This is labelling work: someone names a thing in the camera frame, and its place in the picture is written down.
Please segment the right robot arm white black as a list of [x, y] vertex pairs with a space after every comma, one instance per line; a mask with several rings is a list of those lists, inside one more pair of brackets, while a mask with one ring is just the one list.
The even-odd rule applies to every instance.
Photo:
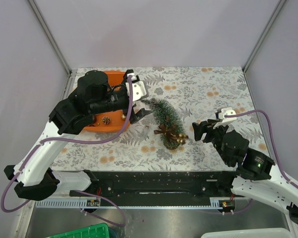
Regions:
[[264, 153], [249, 147], [249, 141], [228, 126], [216, 127], [209, 119], [192, 124], [195, 141], [211, 143], [224, 164], [236, 168], [234, 172], [222, 171], [216, 182], [219, 195], [230, 193], [249, 197], [270, 205], [289, 215], [298, 225], [298, 191], [279, 171], [275, 162]]

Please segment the orange plastic bin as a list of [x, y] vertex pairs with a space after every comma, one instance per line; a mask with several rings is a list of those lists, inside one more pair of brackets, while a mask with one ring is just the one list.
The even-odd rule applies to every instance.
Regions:
[[118, 132], [129, 105], [129, 85], [121, 71], [90, 70], [77, 80], [74, 105], [90, 123], [83, 130], [95, 133]]

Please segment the small green christmas tree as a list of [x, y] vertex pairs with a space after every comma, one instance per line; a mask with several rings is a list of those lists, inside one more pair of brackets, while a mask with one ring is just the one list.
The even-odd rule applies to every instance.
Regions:
[[[181, 120], [177, 110], [165, 99], [157, 99], [157, 98], [150, 98], [150, 99], [143, 99], [141, 100], [149, 109], [152, 111], [153, 118], [157, 123], [158, 127], [161, 124], [165, 124], [167, 127], [175, 124], [177, 126], [177, 132], [185, 133], [185, 129], [183, 126], [183, 121]], [[180, 145], [176, 142], [168, 142], [164, 135], [158, 134], [168, 150], [175, 150]]]

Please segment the brown leaf decoration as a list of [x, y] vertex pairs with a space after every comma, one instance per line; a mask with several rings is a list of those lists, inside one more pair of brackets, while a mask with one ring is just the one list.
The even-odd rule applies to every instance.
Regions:
[[177, 126], [175, 124], [167, 127], [165, 124], [161, 124], [158, 130], [153, 131], [154, 134], [164, 135], [168, 142], [176, 142], [178, 144], [185, 144], [189, 138], [187, 134], [177, 132]]

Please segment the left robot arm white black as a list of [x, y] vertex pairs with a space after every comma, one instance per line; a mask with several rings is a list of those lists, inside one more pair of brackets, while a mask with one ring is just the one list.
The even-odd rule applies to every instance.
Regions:
[[98, 190], [95, 175], [89, 170], [61, 172], [51, 169], [51, 164], [67, 143], [75, 139], [85, 127], [95, 123], [103, 113], [122, 111], [126, 116], [120, 133], [128, 124], [138, 122], [149, 114], [145, 109], [134, 112], [135, 102], [148, 97], [146, 84], [132, 69], [120, 75], [119, 82], [111, 86], [109, 74], [88, 71], [77, 81], [77, 87], [54, 107], [44, 131], [32, 150], [17, 165], [9, 165], [4, 173], [19, 198], [40, 201], [55, 192], [76, 190], [87, 196]]

